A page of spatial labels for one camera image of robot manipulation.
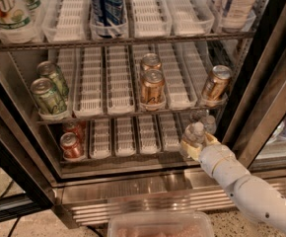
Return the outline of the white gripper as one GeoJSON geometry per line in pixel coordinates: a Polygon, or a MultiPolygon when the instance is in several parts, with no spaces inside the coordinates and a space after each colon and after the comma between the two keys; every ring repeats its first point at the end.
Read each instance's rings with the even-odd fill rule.
{"type": "Polygon", "coordinates": [[[218,139],[211,133],[205,133],[205,145],[180,142],[180,153],[194,161],[199,159],[204,172],[213,178],[223,189],[229,188],[250,171],[241,164],[235,154],[226,145],[219,144],[218,139]]]}

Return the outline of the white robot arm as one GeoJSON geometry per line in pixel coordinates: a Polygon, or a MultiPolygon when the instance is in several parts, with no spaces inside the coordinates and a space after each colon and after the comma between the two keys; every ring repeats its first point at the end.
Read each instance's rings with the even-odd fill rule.
{"type": "Polygon", "coordinates": [[[286,198],[264,179],[254,176],[229,147],[205,133],[200,140],[184,134],[180,148],[183,155],[200,163],[247,219],[267,223],[286,235],[286,198]]]}

